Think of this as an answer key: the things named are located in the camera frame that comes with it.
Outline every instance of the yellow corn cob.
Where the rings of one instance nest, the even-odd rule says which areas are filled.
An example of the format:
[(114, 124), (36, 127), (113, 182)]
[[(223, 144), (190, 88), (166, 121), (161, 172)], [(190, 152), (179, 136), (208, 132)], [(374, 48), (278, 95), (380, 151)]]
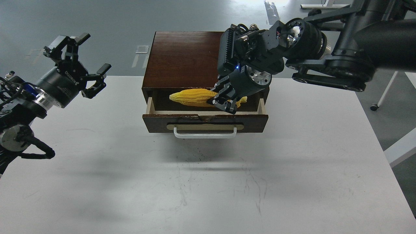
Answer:
[[(189, 89), (173, 93), (169, 95), (169, 99), (186, 106), (212, 107), (213, 105), (208, 104), (207, 101), (215, 95), (217, 95), (216, 92), (206, 89)], [(236, 102), (237, 108), (240, 107), (242, 102), (247, 102), (247, 97), (242, 97), (240, 101)]]

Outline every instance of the wooden cabinet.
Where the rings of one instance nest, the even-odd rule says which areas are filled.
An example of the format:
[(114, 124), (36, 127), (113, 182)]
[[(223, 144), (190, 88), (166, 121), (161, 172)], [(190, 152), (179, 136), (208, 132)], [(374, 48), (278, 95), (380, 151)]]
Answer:
[(155, 33), (142, 86), (147, 102), (143, 120), (149, 132), (172, 132), (172, 126), (183, 132), (228, 132), (227, 126), (233, 125), (238, 125), (238, 132), (264, 130), (268, 119), (264, 102), (269, 89), (248, 97), (235, 115), (215, 107), (190, 107), (169, 100), (170, 94), (181, 90), (214, 86), (221, 35), (222, 32)]

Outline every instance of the white drawer handle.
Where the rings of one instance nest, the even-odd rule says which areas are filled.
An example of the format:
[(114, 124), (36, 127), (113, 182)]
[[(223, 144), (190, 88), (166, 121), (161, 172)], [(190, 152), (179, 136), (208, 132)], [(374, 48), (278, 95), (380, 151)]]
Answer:
[(233, 133), (178, 133), (176, 127), (173, 128), (175, 137), (180, 139), (229, 139), (234, 138), (237, 135), (237, 128), (234, 127)]

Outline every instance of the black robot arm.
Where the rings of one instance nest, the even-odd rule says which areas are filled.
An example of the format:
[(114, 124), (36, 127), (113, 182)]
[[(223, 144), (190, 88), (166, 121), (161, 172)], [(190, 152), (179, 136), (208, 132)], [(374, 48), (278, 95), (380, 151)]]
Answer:
[[(0, 177), (6, 167), (16, 157), (26, 159), (51, 159), (54, 150), (34, 137), (30, 128), (36, 118), (45, 118), (52, 106), (65, 108), (81, 91), (82, 96), (93, 98), (106, 86), (105, 73), (111, 68), (104, 64), (95, 74), (88, 71), (78, 61), (78, 47), (90, 37), (84, 33), (80, 37), (58, 36), (44, 55), (55, 62), (55, 66), (37, 83), (25, 82), (10, 72), (0, 77)], [(88, 81), (95, 81), (86, 88)], [(24, 151), (34, 145), (44, 154), (30, 154)]]
[[(379, 67), (416, 71), (416, 20), (404, 20), (408, 10), (416, 11), (414, 1), (355, 0), (331, 12), (277, 21), (268, 30), (231, 25), (220, 41), (212, 89), (218, 94), (208, 103), (235, 114), (236, 101), (267, 88), (285, 66), (297, 71), (296, 81), (357, 92)], [(333, 49), (322, 31), (341, 32)]]

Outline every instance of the wooden drawer box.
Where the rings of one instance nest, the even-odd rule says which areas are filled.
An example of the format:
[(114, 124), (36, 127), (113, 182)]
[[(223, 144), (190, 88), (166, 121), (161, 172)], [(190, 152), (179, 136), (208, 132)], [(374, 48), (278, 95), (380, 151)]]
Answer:
[(147, 102), (143, 120), (149, 132), (172, 132), (172, 126), (183, 132), (228, 132), (227, 126), (234, 125), (238, 132), (263, 132), (268, 119), (264, 102), (269, 89), (249, 96), (235, 115), (215, 107), (190, 107), (169, 100), (170, 94), (181, 90), (214, 86), (221, 35), (222, 32), (155, 33), (142, 86)]

